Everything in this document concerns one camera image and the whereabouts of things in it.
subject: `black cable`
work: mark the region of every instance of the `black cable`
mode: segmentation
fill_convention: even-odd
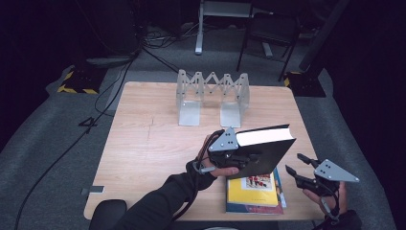
[[[159,60],[161,63],[165,64],[165,65],[166,65],[169,69],[171,69],[173,72],[179,73],[180,68],[177,67],[176,65],[174,65],[174,64],[172,64],[172,63],[170,63],[170,62],[168,62],[167,60],[165,60],[165,59],[162,58],[162,57],[155,56],[153,53],[151,53],[151,52],[150,52],[149,50],[147,50],[146,48],[143,48],[143,50],[144,50],[145,52],[147,52],[147,54],[151,55],[153,58],[155,58],[155,59]]]
[[[329,187],[327,187],[326,185],[322,184],[322,183],[318,183],[319,186],[323,187],[324,189],[328,190],[328,193],[325,195],[321,195],[321,196],[328,196],[331,195],[334,197],[335,199],[335,207],[333,210],[330,210],[331,212],[328,212],[327,218],[320,223],[317,226],[314,226],[314,222],[313,222],[313,226],[314,228],[312,230],[319,230],[319,229],[323,229],[323,227],[330,221],[330,220],[337,220],[335,218],[339,217],[339,212],[340,212],[340,193],[338,192],[338,195],[336,195]]]
[[[123,66],[123,68],[122,68],[122,70],[120,71],[120,75],[119,75],[119,77],[116,79],[116,80],[114,80],[104,91],[102,91],[102,93],[98,96],[98,98],[96,99],[96,101],[95,101],[95,109],[96,109],[96,111],[98,111],[99,113],[101,113],[101,114],[103,114],[103,115],[106,115],[106,116],[108,116],[108,117],[114,117],[114,115],[111,115],[111,114],[108,114],[108,113],[105,113],[105,112],[103,112],[103,111],[100,111],[98,108],[97,108],[97,103],[98,103],[98,101],[99,101],[99,99],[101,98],[101,96],[105,93],[105,92],[107,92],[107,90],[109,89],[109,88],[111,88],[111,87],[113,87],[113,85],[117,82],[117,81],[119,81],[119,79],[122,77],[122,71],[125,69],[125,66]]]
[[[132,64],[132,62],[134,61],[134,59],[132,59],[132,60],[130,61],[130,63],[127,65],[127,67],[126,67],[126,69],[125,69],[125,72],[124,72],[124,77],[123,77],[123,79],[122,79],[122,82],[121,82],[119,88],[122,87],[122,85],[123,85],[123,83],[124,83],[124,79],[125,79],[126,73],[127,73],[127,71],[128,71],[128,68],[129,68],[129,66]],[[113,100],[111,100],[111,102],[110,102],[110,103],[108,104],[108,106],[104,109],[104,111],[102,112],[102,114],[110,107],[111,104],[113,104],[114,100],[116,99],[116,97],[117,97],[118,94],[119,94],[119,91],[120,91],[120,90],[118,90],[118,91],[116,92],[116,95],[114,96]],[[18,210],[17,218],[16,218],[16,220],[15,220],[14,230],[17,230],[17,229],[18,229],[18,223],[19,223],[19,221],[20,221],[20,219],[21,219],[21,214],[22,214],[22,212],[23,212],[24,206],[25,206],[25,204],[27,203],[28,198],[29,198],[30,195],[33,193],[33,191],[34,191],[34,189],[36,188],[36,186],[39,184],[39,182],[41,182],[41,180],[42,180],[42,179],[45,177],[45,175],[47,175],[47,173],[54,167],[54,165],[56,165],[56,163],[59,162],[59,160],[62,159],[63,156],[65,156],[65,155],[79,142],[79,140],[80,140],[80,139],[90,130],[90,128],[99,120],[99,118],[102,116],[102,114],[100,114],[100,115],[89,125],[89,127],[76,139],[76,141],[75,141],[65,152],[63,152],[63,153],[59,156],[59,158],[58,158],[56,161],[54,161],[54,163],[36,180],[36,182],[34,183],[34,185],[31,187],[31,189],[29,190],[29,192],[28,192],[27,195],[25,196],[25,198],[24,198],[24,200],[23,200],[23,202],[22,202],[22,204],[21,204],[21,206],[20,206],[20,208],[19,208],[19,210]]]
[[[197,167],[198,170],[200,170],[200,167],[201,167],[201,164],[202,164],[202,161],[203,161],[203,155],[207,151],[207,149],[209,148],[209,144],[212,143],[213,138],[215,138],[215,136],[219,136],[223,132],[224,132],[223,129],[215,131],[214,133],[212,133],[212,135],[210,135],[209,139],[203,145],[203,148],[199,152],[199,158],[197,159],[197,162],[196,162],[196,167]],[[193,192],[192,199],[188,202],[188,204],[185,206],[185,208],[183,208],[178,214],[176,214],[172,218],[172,221],[175,221],[175,220],[179,219],[180,217],[182,217],[189,210],[189,208],[192,206],[192,204],[196,200],[197,194],[199,193],[199,176],[200,176],[200,172],[197,172],[196,175],[195,175],[195,179],[194,179],[194,192]]]
[[[107,44],[105,44],[105,42],[102,40],[102,38],[100,37],[100,35],[98,34],[98,32],[96,31],[95,27],[93,26],[93,24],[91,23],[89,17],[87,16],[86,12],[84,11],[83,7],[80,5],[80,3],[78,2],[78,0],[75,0],[81,14],[84,16],[84,18],[86,19],[87,24],[90,26],[90,28],[92,29],[93,34],[95,35],[96,39],[101,43],[102,46],[104,46],[104,48],[106,48],[107,50],[111,51],[112,53],[116,54],[116,55],[121,55],[121,56],[129,56],[129,60],[132,60],[132,57],[139,54],[141,51],[141,47],[140,45],[137,46],[137,48],[130,53],[121,53],[118,52],[114,49],[112,49],[111,47],[109,47]]]
[[[198,29],[198,27],[197,27],[198,25],[199,25],[199,24],[197,23],[197,24],[193,25],[191,28],[187,29],[185,32],[183,32],[180,37],[184,37],[184,38],[174,37],[174,36],[170,36],[170,35],[168,35],[168,36],[158,36],[158,37],[156,37],[156,36],[155,36],[155,33],[157,33],[158,35],[160,35],[161,33],[160,33],[160,32],[150,32],[149,34],[154,34],[154,36],[153,36],[153,37],[148,37],[148,35],[147,35],[147,39],[144,40],[144,46],[145,46],[145,47],[148,47],[148,48],[150,48],[150,49],[167,48],[167,47],[169,47],[170,45],[172,45],[172,44],[175,43],[175,42],[184,41],[184,40],[189,39],[189,38],[192,37],[192,36],[196,36],[197,34],[192,34],[192,35],[187,35],[187,34],[188,34],[189,32],[191,32],[191,31],[195,30],[195,29]],[[150,41],[151,41],[152,39],[155,39],[155,40],[160,39],[160,40],[162,40],[162,41],[161,41],[161,44],[160,44],[160,45],[152,45],[152,44],[150,43]]]

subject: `black backdrop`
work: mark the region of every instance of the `black backdrop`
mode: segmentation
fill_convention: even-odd
[[[398,229],[406,229],[405,11],[404,1],[350,1],[310,66],[330,74],[333,97],[385,189]]]
[[[134,18],[133,10],[139,6],[134,2],[78,3],[0,1],[0,151],[48,98],[45,87],[59,79],[62,70],[70,65],[86,70],[91,68],[87,58],[112,55],[94,30],[107,46],[120,52],[133,51],[137,46],[138,18]]]

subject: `metal bracket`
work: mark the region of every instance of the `metal bracket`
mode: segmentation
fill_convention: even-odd
[[[210,146],[210,151],[222,151],[222,150],[237,150],[238,141],[236,133],[232,127],[229,127],[227,130],[219,136],[214,143]]]
[[[359,182],[359,178],[343,170],[329,160],[323,161],[314,171],[315,174],[331,181]]]
[[[90,189],[81,189],[80,194],[82,196],[89,196],[89,194],[102,194],[104,192],[104,186],[91,186]]]
[[[179,70],[176,88],[176,105],[180,126],[199,126],[200,107],[204,101],[204,93],[212,94],[221,90],[220,124],[222,127],[241,127],[242,116],[249,106],[250,91],[247,74],[241,74],[233,81],[229,74],[219,80],[212,72],[206,79],[201,72],[196,72],[189,79],[185,70]],[[193,99],[188,98],[188,91]]]

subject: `black sleeve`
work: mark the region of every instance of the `black sleeve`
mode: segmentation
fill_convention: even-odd
[[[216,177],[210,173],[199,174],[192,166],[186,165],[187,172],[173,174],[164,185],[140,199],[118,221],[113,229],[165,229],[171,222],[173,214],[184,202],[194,195],[194,181],[199,176],[198,190],[209,188]]]
[[[340,222],[334,224],[331,219],[327,219],[324,230],[360,230],[362,221],[354,210],[348,210],[340,216]]]

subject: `gray carpet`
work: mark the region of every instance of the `gray carpet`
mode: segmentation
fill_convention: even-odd
[[[205,34],[202,56],[193,52],[194,37],[165,49],[149,50],[189,73],[200,71],[207,75],[214,71],[219,76],[225,73],[238,76],[235,68],[241,40],[242,31],[227,29]],[[299,70],[297,66],[307,48],[306,41],[298,44],[288,71]],[[107,91],[100,95],[57,93],[69,68],[61,73],[59,80],[48,85],[50,98],[15,132],[0,154],[0,229],[14,227],[27,192],[85,131],[85,127],[78,124],[100,115],[95,107],[103,110],[109,98],[112,99],[111,95],[117,92],[117,86],[110,85],[122,68],[108,70],[101,85],[101,92]],[[244,55],[241,65],[241,71],[249,74],[251,85],[282,85],[277,81],[281,69],[281,63],[251,55]],[[177,75],[170,71],[156,58],[142,52],[130,66],[128,79],[175,81]],[[296,98],[318,157],[334,161],[361,179],[360,184],[349,184],[348,190],[349,207],[359,213],[363,229],[395,229],[384,190],[332,99],[332,84],[327,72],[322,73],[320,81],[327,92],[326,98]],[[110,116],[102,116],[97,126],[92,127],[90,133],[48,172],[28,199],[18,229],[88,228],[89,220],[83,217],[86,196],[80,192],[92,185],[112,120]],[[312,227],[310,221],[281,221],[278,225],[281,230]]]

